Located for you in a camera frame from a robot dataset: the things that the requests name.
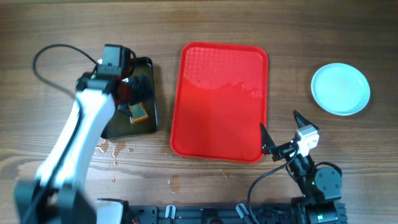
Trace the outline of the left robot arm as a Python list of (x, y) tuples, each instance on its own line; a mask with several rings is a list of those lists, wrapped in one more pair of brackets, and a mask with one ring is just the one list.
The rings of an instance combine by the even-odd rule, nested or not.
[(98, 208), (84, 194), (96, 143), (115, 112), (154, 97), (145, 75), (84, 73), (76, 83), (71, 114), (33, 181), (20, 181), (14, 196), (21, 223), (97, 223)]

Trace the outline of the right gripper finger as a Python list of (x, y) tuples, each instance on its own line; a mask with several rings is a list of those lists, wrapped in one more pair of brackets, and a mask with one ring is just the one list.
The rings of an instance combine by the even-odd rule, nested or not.
[(303, 128), (305, 126), (311, 125), (313, 126), (316, 130), (319, 130), (319, 127), (313, 124), (311, 121), (308, 119), (304, 118), (297, 110), (293, 111), (294, 119), (295, 122), (297, 123), (298, 128)]
[(273, 154), (276, 148), (274, 141), (263, 123), (260, 123), (259, 127), (261, 132), (261, 152), (264, 155)]

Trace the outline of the light blue plate top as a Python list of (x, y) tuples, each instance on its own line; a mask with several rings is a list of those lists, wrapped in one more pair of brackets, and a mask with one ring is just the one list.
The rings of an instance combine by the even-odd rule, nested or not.
[(319, 107), (338, 116), (360, 112), (371, 96), (366, 77), (345, 63), (329, 63), (319, 68), (312, 77), (310, 88)]

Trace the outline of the orange green sponge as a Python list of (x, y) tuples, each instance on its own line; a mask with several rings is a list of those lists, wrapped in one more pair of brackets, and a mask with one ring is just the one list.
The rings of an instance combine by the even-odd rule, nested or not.
[(131, 105), (129, 107), (130, 110), (130, 122), (131, 123), (140, 123), (149, 118), (149, 115), (147, 114), (147, 111), (144, 107), (144, 103), (140, 102), (135, 105)]

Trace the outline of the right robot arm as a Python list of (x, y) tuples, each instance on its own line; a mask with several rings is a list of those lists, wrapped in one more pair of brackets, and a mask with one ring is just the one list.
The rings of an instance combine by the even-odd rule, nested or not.
[(347, 223), (345, 204), (339, 203), (343, 186), (343, 172), (331, 162), (314, 163), (310, 150), (314, 149), (320, 135), (319, 127), (293, 111), (298, 129), (289, 142), (276, 146), (265, 126), (260, 124), (262, 153), (272, 155), (273, 161), (284, 160), (281, 168), (298, 185), (302, 196), (293, 198), (280, 208), (264, 207), (263, 223)]

